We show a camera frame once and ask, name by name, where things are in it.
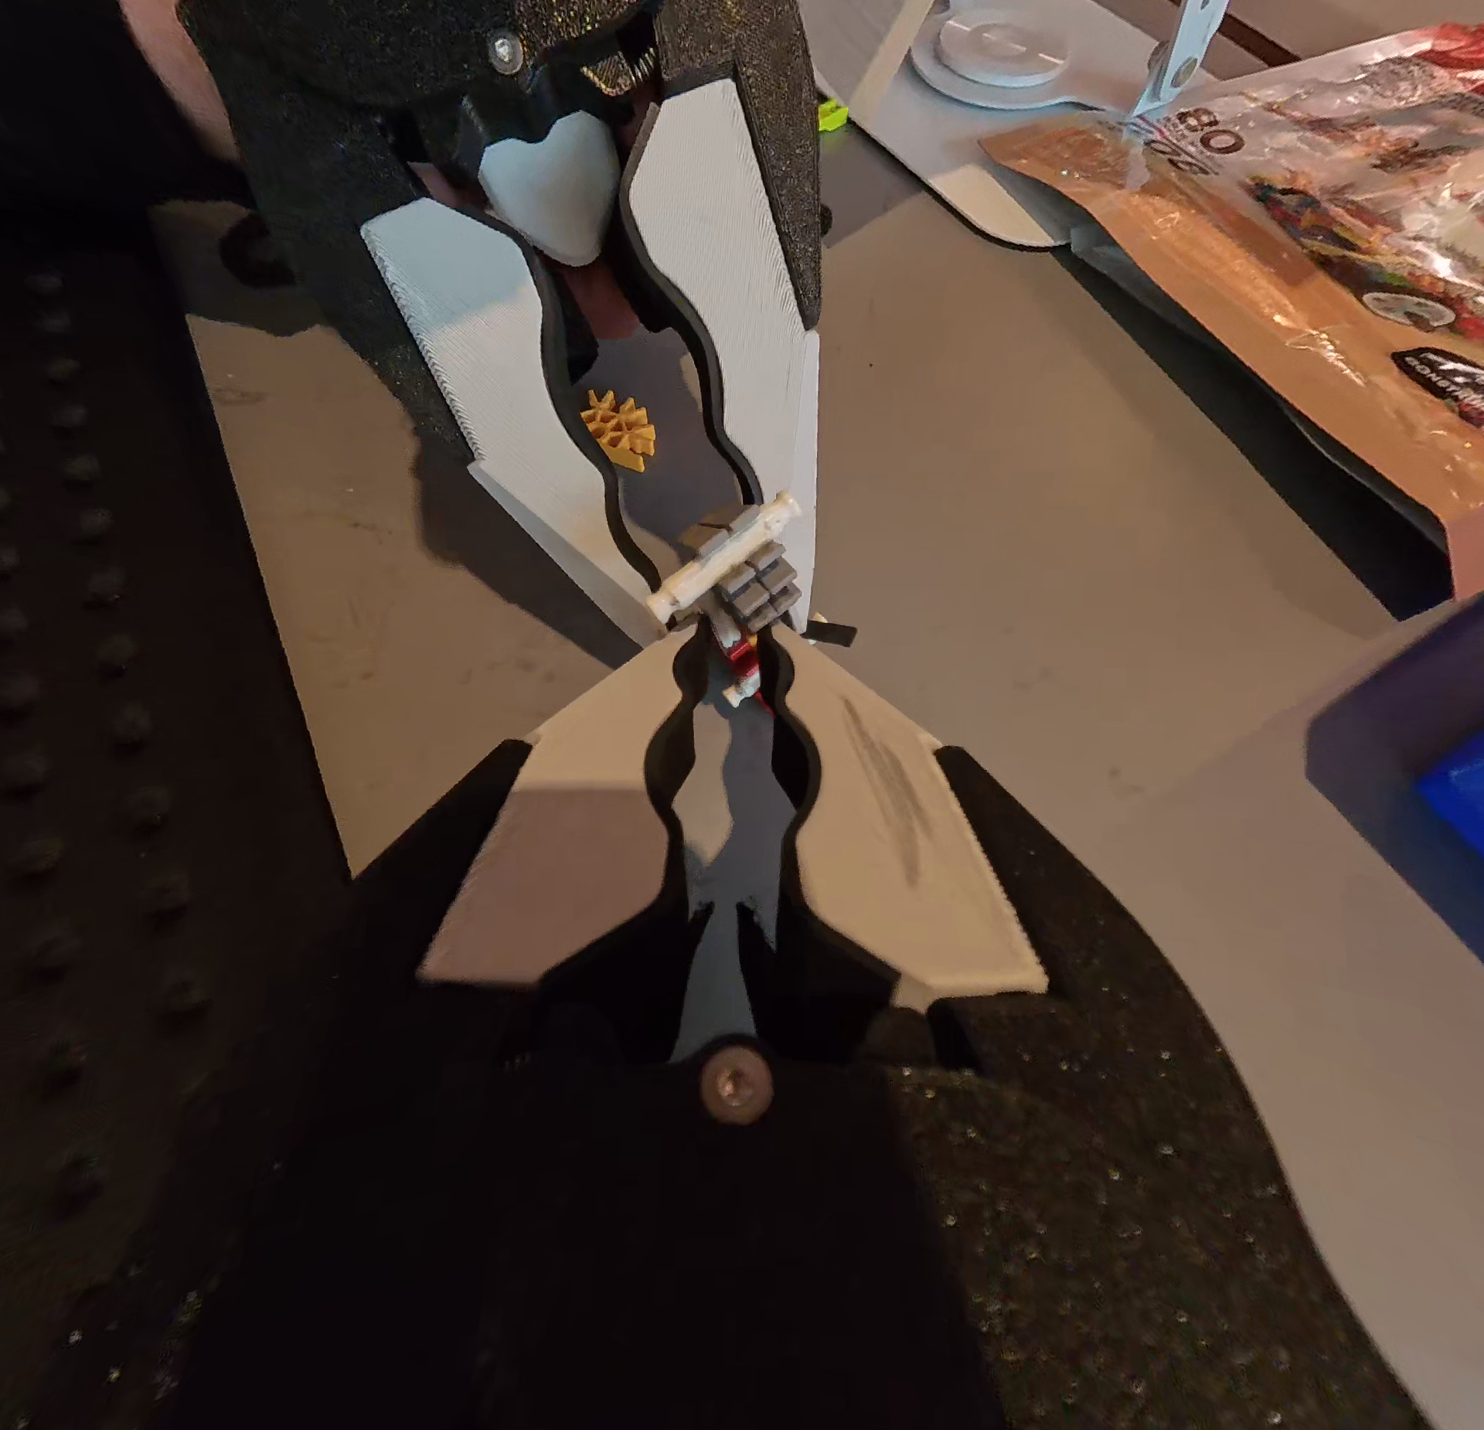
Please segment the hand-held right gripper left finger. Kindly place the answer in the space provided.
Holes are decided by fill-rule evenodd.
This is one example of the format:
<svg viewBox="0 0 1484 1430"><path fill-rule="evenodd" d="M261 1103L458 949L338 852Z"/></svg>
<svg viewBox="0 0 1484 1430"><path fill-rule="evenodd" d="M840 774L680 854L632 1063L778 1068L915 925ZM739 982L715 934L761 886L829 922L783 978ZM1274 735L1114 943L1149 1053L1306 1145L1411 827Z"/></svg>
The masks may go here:
<svg viewBox="0 0 1484 1430"><path fill-rule="evenodd" d="M695 764L709 639L692 624L538 725L419 977L535 985L685 891L675 800Z"/></svg>

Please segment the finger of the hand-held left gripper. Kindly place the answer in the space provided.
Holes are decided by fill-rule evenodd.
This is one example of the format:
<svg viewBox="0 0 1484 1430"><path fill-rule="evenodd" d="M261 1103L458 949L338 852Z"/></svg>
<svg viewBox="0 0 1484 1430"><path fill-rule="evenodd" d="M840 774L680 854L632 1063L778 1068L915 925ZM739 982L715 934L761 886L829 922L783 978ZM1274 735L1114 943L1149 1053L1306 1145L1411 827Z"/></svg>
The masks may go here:
<svg viewBox="0 0 1484 1430"><path fill-rule="evenodd" d="M615 466L579 415L555 280L487 217L409 202L363 241L472 447L470 473L634 641L664 626L659 583L622 515Z"/></svg>
<svg viewBox="0 0 1484 1430"><path fill-rule="evenodd" d="M652 105L622 180L622 221L693 355L703 425L749 503L789 491L783 531L811 619L819 532L821 338L802 314L732 78Z"/></svg>

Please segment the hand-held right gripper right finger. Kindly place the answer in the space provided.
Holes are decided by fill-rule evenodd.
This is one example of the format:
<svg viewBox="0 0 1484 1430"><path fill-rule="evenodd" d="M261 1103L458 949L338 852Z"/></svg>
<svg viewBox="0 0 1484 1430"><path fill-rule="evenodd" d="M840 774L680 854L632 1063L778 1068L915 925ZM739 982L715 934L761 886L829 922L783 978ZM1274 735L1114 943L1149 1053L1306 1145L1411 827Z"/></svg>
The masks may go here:
<svg viewBox="0 0 1484 1430"><path fill-rule="evenodd" d="M775 745L802 754L785 863L804 914L882 970L906 1009L1047 994L938 738L795 631L770 634L770 667Z"/></svg>

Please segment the yellow toy connector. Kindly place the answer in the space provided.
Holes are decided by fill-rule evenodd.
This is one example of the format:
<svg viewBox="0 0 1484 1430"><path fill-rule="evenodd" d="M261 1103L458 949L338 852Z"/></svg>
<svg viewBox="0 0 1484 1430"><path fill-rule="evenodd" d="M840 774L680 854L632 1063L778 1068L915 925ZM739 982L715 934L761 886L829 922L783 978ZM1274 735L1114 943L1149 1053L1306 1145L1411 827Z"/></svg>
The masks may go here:
<svg viewBox="0 0 1484 1430"><path fill-rule="evenodd" d="M618 399L613 389L589 389L583 420L603 449L603 454L622 469L642 474L658 449L658 430L647 408L634 398Z"/></svg>

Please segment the person's left hand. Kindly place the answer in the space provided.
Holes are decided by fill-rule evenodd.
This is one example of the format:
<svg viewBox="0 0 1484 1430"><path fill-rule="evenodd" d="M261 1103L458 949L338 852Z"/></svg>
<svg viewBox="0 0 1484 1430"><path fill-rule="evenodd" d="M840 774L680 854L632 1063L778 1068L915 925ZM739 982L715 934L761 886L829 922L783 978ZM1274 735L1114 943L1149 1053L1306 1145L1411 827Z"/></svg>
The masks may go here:
<svg viewBox="0 0 1484 1430"><path fill-rule="evenodd" d="M186 0L120 0L123 18L159 81L218 159L242 163L229 108L186 25L178 15Z"/></svg>

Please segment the white rounded board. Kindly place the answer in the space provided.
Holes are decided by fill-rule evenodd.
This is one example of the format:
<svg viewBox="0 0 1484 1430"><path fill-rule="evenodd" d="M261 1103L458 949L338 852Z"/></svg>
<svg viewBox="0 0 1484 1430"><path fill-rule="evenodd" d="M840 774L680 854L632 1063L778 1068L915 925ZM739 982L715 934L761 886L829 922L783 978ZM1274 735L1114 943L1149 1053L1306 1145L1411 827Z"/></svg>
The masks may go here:
<svg viewBox="0 0 1484 1430"><path fill-rule="evenodd" d="M983 148L1046 107L1126 113L1146 81L1156 42L1095 0L797 0L819 90L850 120L937 192L979 233L1025 248L1066 245L1071 204L1001 166ZM943 16L986 8L1015 25L1061 33L1069 62L1049 86L993 91L993 103L945 91L955 76L938 56Z"/></svg>

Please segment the white round stand base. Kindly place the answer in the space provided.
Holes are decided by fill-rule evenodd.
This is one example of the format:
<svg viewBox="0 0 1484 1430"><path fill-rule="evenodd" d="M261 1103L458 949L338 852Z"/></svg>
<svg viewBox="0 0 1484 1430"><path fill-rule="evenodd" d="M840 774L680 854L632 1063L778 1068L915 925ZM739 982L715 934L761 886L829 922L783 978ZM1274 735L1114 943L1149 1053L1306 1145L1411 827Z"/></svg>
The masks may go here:
<svg viewBox="0 0 1484 1430"><path fill-rule="evenodd" d="M1059 103L1119 112L1137 90L1093 0L947 0L909 56L940 93L994 112Z"/></svg>

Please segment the black dimpled pad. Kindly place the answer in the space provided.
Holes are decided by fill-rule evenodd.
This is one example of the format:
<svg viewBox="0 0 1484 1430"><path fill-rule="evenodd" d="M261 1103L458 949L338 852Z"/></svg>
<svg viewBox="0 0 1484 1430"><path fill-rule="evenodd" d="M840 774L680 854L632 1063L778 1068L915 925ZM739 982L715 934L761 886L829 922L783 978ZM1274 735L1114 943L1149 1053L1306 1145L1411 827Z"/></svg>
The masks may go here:
<svg viewBox="0 0 1484 1430"><path fill-rule="evenodd" d="M344 854L149 224L2 285L4 1426L174 1426Z"/></svg>

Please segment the orange toy package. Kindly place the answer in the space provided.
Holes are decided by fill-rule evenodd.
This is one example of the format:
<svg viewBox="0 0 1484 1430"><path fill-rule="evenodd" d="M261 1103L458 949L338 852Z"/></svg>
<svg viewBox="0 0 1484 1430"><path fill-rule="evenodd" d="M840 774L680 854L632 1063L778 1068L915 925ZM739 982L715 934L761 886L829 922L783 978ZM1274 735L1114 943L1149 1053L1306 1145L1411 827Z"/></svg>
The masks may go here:
<svg viewBox="0 0 1484 1430"><path fill-rule="evenodd" d="M1391 33L981 141L1068 195L1299 415L1437 519L1481 590L1483 27Z"/></svg>

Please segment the blue plastic bin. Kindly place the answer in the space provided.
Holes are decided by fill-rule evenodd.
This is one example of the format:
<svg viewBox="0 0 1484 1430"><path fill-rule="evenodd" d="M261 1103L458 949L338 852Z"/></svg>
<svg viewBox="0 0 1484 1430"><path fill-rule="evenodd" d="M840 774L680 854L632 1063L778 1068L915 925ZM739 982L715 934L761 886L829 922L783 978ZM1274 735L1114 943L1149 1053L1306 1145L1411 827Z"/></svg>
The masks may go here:
<svg viewBox="0 0 1484 1430"><path fill-rule="evenodd" d="M1483 730L1471 733L1415 776L1434 815L1483 857Z"/></svg>

